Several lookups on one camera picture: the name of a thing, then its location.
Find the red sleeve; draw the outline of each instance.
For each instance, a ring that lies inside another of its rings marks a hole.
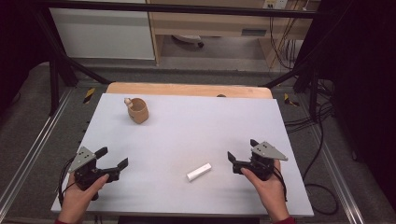
[[[274,224],[295,224],[295,223],[296,223],[296,221],[294,220],[293,217],[288,217],[285,220],[274,222]]]
[[[55,222],[54,222],[54,224],[67,224],[67,223],[65,223],[65,222],[62,222],[62,221],[60,221],[60,220],[56,219],[56,220],[55,220]]]

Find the wooden cup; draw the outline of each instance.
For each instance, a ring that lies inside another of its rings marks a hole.
[[[143,123],[149,118],[149,110],[146,102],[140,98],[132,99],[132,106],[128,106],[128,114],[135,123]]]

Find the white cylindrical object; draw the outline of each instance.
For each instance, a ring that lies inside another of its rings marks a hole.
[[[192,171],[191,173],[188,173],[188,174],[187,174],[187,178],[188,178],[188,179],[190,180],[190,182],[191,182],[191,181],[194,180],[195,178],[197,178],[197,177],[199,177],[199,176],[201,176],[201,175],[207,173],[208,171],[210,171],[210,169],[212,169],[212,166],[211,166],[209,163],[207,163],[207,164],[201,166],[200,168],[198,168],[198,169]]]

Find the yellow and black tape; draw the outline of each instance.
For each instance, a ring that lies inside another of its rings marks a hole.
[[[293,102],[289,99],[289,96],[285,93],[285,104],[286,105],[294,105],[294,106],[300,106],[298,102]]]
[[[83,104],[88,104],[91,100],[91,97],[93,96],[93,93],[95,92],[95,88],[90,88],[87,91],[87,94],[85,95],[84,101],[82,102]]]

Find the hand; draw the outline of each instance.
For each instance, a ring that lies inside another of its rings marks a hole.
[[[58,220],[65,223],[80,223],[84,218],[85,211],[90,205],[92,197],[102,188],[106,183],[108,175],[104,175],[97,179],[88,189],[81,190],[75,183],[74,173],[70,174],[67,186],[72,185],[67,189],[64,195],[64,204],[62,206],[61,214]]]
[[[280,171],[279,160],[275,160],[275,167]],[[242,168],[241,171],[256,188],[262,205],[273,222],[284,220],[290,216],[285,203],[283,186],[276,176],[272,175],[267,181],[262,181],[249,169]]]

